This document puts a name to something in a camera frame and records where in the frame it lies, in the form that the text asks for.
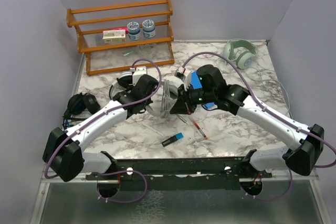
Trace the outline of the black blue headphones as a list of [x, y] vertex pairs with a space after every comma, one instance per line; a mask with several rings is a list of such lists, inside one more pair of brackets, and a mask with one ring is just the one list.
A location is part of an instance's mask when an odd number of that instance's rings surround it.
[[97, 113], [101, 106], [96, 97], [91, 93], [78, 93], [73, 95], [67, 104], [67, 108], [62, 117], [62, 126], [64, 129], [70, 127], [71, 122], [81, 122], [85, 118], [76, 118], [75, 115], [81, 114], [85, 109], [89, 111], [91, 115]]

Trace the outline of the black white headphones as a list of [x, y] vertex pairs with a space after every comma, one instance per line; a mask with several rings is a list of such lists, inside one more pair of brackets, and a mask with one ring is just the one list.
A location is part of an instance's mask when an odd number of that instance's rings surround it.
[[112, 100], [112, 94], [115, 89], [115, 87], [120, 86], [124, 89], [128, 89], [132, 87], [133, 82], [132, 82], [132, 76], [133, 72], [131, 71], [124, 71], [122, 72], [112, 83], [109, 89], [109, 98]]

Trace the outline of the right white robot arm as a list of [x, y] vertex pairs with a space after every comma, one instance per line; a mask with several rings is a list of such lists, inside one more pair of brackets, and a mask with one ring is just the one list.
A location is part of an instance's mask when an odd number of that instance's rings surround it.
[[227, 84], [220, 70], [204, 65], [196, 71], [201, 88], [180, 85], [171, 114], [192, 114], [198, 105], [214, 103], [218, 109], [245, 118], [282, 141], [285, 146], [265, 151], [250, 151], [241, 164], [246, 177], [254, 177], [267, 169], [290, 169], [308, 176], [312, 172], [323, 143], [324, 129], [315, 124], [309, 127], [295, 122], [254, 98], [238, 84]]

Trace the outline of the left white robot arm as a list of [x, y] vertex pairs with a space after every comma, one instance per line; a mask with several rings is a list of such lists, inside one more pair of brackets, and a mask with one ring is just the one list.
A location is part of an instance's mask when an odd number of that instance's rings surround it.
[[144, 110], [160, 87], [160, 81], [144, 74], [130, 90], [114, 95], [101, 110], [66, 131], [51, 131], [43, 154], [46, 169], [69, 182], [80, 173], [99, 173], [104, 179], [115, 175], [115, 160], [107, 153], [87, 153], [86, 148], [112, 126]]

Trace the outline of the grey white headphones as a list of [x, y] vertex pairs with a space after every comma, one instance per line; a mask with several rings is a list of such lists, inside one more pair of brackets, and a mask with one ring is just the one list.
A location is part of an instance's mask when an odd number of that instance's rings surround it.
[[146, 106], [146, 111], [159, 119], [179, 119], [186, 125], [189, 125], [186, 119], [184, 119], [182, 116], [177, 114], [170, 114], [170, 109], [173, 107], [175, 102], [177, 101], [178, 97], [178, 87], [180, 85], [184, 85], [182, 81], [171, 81], [168, 79], [164, 79], [161, 83], [161, 86], [163, 88], [162, 95], [160, 98], [160, 102], [151, 103], [150, 105]]

